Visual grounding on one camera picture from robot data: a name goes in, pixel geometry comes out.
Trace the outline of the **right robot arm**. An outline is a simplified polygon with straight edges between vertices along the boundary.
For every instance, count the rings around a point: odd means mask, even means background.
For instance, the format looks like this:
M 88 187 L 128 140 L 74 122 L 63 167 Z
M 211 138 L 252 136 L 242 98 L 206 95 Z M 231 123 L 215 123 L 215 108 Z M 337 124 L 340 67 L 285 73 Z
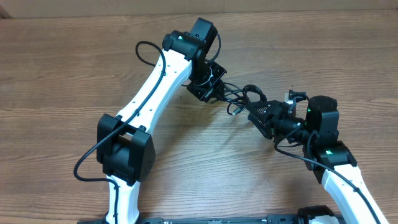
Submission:
M 247 102 L 248 119 L 274 142 L 274 149 L 304 161 L 339 208 L 337 218 L 326 206 L 298 211 L 301 223 L 387 223 L 369 193 L 357 160 L 338 139 L 337 101 L 293 92 L 286 102 L 261 98 Z

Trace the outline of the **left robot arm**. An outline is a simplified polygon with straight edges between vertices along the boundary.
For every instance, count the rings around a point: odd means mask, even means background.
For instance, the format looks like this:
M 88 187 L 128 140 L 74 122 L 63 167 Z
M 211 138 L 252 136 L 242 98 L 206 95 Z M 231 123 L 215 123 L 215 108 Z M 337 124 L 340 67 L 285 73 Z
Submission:
M 214 59 L 206 59 L 213 41 L 220 35 L 212 22 L 198 18 L 191 31 L 166 34 L 157 63 L 136 96 L 116 116 L 102 115 L 97 125 L 97 143 L 75 164 L 78 168 L 92 153 L 102 165 L 109 184 L 109 210 L 98 223 L 137 223 L 139 187 L 155 161 L 154 128 L 170 99 L 183 82 L 200 101 L 222 99 L 226 70 Z

